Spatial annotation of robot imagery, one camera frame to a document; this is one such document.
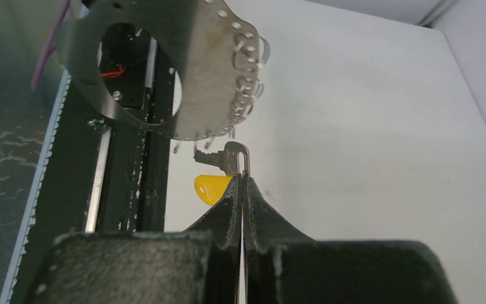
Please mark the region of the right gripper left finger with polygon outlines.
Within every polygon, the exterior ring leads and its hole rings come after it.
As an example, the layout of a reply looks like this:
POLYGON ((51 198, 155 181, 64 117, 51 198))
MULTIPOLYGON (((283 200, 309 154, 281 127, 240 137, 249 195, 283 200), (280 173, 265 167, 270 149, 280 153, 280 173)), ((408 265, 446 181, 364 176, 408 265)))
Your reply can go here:
POLYGON ((182 232, 64 234, 26 303, 237 303, 242 177, 182 232))

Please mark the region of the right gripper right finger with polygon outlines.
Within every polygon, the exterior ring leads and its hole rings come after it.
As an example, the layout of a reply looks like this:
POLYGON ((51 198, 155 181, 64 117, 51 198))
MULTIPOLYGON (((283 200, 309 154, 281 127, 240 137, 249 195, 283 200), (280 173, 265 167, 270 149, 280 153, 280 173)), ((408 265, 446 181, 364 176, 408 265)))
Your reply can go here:
POLYGON ((248 303, 455 303, 437 255, 402 239, 315 240, 242 181, 248 303))

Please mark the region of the key with yellow tag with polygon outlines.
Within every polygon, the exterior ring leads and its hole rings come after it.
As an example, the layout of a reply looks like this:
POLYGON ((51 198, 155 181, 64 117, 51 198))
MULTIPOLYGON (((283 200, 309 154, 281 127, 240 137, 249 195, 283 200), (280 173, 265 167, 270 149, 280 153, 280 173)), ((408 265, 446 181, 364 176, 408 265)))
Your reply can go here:
POLYGON ((243 174, 250 174, 250 155, 247 146, 226 142, 224 148, 215 153, 196 150, 194 161, 218 168, 223 175, 198 175, 194 179, 194 189, 202 202, 209 206, 221 200, 232 177, 240 174, 239 156, 243 157, 243 174))

